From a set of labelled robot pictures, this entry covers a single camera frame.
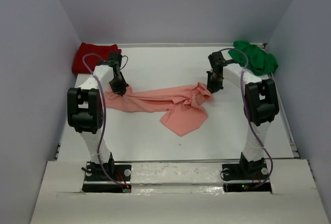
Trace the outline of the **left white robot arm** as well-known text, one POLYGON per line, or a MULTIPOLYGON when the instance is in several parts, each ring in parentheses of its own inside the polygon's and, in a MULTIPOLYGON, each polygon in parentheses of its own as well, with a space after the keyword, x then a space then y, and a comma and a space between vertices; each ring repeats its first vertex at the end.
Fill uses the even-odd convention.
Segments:
POLYGON ((71 87, 67 92, 68 125, 83 138, 91 157, 90 166, 84 171, 113 182, 114 159, 104 141, 105 91, 110 89, 117 96, 125 95, 128 84, 122 74, 123 57, 119 52, 110 52, 107 60, 96 53, 84 55, 83 65, 91 75, 79 87, 71 87))

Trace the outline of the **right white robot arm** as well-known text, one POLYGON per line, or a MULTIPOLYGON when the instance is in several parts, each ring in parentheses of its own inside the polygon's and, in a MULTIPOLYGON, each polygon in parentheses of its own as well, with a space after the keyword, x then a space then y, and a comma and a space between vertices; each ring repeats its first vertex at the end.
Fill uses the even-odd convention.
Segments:
POLYGON ((271 122, 279 113, 276 85, 272 79, 261 79, 250 73, 247 56, 241 66, 233 59, 225 59, 224 51, 222 49, 208 56, 211 69, 207 72, 207 89, 212 94, 222 90, 224 80, 240 89, 248 131, 239 162, 223 164, 220 176, 230 182, 248 181, 260 175, 265 183, 272 173, 272 168, 268 168, 265 161, 266 157, 271 157, 265 147, 265 139, 271 122))

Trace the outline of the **pink t shirt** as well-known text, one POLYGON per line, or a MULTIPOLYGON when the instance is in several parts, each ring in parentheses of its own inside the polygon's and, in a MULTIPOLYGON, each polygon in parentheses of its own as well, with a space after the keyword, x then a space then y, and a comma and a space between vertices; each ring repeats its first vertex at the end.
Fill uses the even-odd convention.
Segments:
POLYGON ((214 100, 203 83, 178 87, 134 92, 127 87, 124 96, 107 91, 104 94, 107 108, 123 112, 164 112, 160 122, 182 137, 197 129, 207 120, 203 104, 214 100))

